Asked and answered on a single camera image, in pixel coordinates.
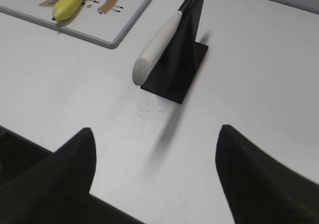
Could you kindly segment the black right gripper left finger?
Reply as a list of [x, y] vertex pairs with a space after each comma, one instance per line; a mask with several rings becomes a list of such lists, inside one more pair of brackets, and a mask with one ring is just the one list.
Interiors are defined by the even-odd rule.
[[54, 152], [1, 130], [1, 223], [136, 224], [136, 218], [90, 194], [96, 160], [87, 127]]

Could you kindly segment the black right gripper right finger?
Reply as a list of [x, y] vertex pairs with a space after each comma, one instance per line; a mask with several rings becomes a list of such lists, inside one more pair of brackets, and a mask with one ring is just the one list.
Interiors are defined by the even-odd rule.
[[215, 165], [237, 224], [317, 224], [319, 186], [224, 124]]

